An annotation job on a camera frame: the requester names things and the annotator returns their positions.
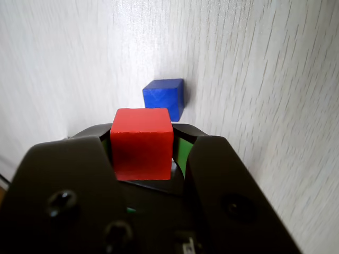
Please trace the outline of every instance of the red cube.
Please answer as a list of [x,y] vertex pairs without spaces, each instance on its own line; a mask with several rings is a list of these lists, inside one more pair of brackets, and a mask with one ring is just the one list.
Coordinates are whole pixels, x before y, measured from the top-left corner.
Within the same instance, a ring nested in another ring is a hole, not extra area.
[[118,180],[169,180],[173,128],[166,108],[121,108],[111,128]]

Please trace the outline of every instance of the blue cube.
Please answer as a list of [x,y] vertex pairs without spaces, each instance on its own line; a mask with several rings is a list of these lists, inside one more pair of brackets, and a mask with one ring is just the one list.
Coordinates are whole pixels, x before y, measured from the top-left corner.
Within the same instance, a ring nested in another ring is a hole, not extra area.
[[153,80],[143,90],[146,108],[166,108],[172,122],[178,122],[184,111],[184,80]]

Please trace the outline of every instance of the screw head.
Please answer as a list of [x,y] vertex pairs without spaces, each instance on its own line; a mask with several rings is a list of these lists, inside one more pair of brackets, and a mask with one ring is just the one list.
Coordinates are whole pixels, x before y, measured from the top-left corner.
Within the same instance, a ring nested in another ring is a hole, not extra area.
[[77,196],[72,190],[61,190],[47,200],[46,212],[51,218],[71,211],[77,204]]
[[132,228],[127,222],[111,222],[105,229],[106,253],[123,253],[132,239]]

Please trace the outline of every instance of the cube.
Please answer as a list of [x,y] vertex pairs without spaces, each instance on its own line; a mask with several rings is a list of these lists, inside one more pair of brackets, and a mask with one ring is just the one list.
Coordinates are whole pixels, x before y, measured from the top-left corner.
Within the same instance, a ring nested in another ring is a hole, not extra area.
[[143,90],[146,108],[168,109],[171,121],[178,122],[184,111],[184,80],[153,80]]
[[169,180],[173,128],[165,108],[121,108],[110,133],[118,180]]

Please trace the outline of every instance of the white wooden surface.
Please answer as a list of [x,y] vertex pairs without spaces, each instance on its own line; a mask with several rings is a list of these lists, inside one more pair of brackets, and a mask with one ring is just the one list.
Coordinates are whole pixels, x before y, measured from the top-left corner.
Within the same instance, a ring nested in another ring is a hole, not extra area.
[[0,2],[0,173],[184,78],[305,253],[339,249],[339,2]]

